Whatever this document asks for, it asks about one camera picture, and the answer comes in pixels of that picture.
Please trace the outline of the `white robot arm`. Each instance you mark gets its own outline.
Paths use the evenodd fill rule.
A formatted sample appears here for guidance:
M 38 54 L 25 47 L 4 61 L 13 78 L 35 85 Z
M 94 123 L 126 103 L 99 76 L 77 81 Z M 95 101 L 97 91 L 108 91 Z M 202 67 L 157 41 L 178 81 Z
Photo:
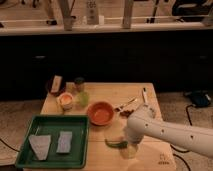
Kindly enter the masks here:
M 187 126 L 155 118 L 150 105 L 140 105 L 127 119 L 124 137 L 139 144 L 144 136 L 174 144 L 213 159 L 213 129 Z

